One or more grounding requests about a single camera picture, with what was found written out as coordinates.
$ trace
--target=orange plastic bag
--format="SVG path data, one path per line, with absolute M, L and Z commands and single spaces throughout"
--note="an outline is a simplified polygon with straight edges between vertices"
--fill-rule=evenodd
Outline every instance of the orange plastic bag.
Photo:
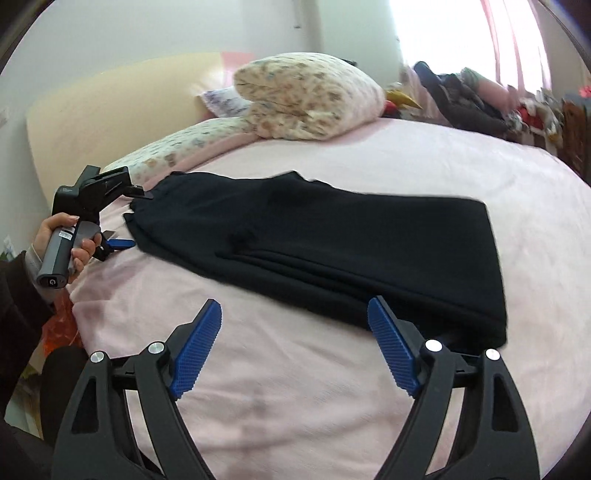
M 70 294 L 64 288 L 57 296 L 54 306 L 56 314 L 43 326 L 41 341 L 43 353 L 47 357 L 56 348 L 66 345 L 82 345 L 80 332 L 76 319 L 72 313 L 74 304 L 70 300 Z

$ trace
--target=pink curtain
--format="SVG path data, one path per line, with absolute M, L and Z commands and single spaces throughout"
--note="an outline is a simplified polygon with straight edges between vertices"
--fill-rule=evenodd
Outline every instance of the pink curtain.
M 550 68 L 531 0 L 480 0 L 491 31 L 496 81 L 521 95 L 551 89 Z

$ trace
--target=silver screw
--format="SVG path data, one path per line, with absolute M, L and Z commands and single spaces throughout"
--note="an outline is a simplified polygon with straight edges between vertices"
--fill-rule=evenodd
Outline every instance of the silver screw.
M 501 358 L 501 354 L 494 348 L 489 348 L 486 351 L 486 356 L 493 361 L 497 361 L 499 358 Z
M 431 352 L 440 352 L 443 348 L 441 342 L 438 342 L 437 340 L 427 340 L 425 346 L 427 347 L 427 350 Z
M 160 353 L 164 350 L 164 344 L 162 342 L 154 342 L 151 343 L 150 346 L 148 347 L 148 352 L 150 353 Z
M 103 352 L 95 352 L 90 356 L 90 361 L 94 364 L 98 364 L 105 359 L 105 354 Z

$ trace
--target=sleeve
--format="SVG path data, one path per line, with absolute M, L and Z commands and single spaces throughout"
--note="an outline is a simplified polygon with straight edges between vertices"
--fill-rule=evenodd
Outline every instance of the sleeve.
M 27 274 L 25 253 L 0 262 L 0 414 L 6 412 L 18 378 L 53 310 Z

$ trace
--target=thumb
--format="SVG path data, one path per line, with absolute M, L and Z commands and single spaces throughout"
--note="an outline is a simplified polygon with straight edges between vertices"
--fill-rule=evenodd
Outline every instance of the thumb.
M 74 215 L 68 215 L 67 213 L 58 213 L 43 220 L 42 227 L 54 231 L 56 228 L 61 226 L 74 226 L 80 217 Z

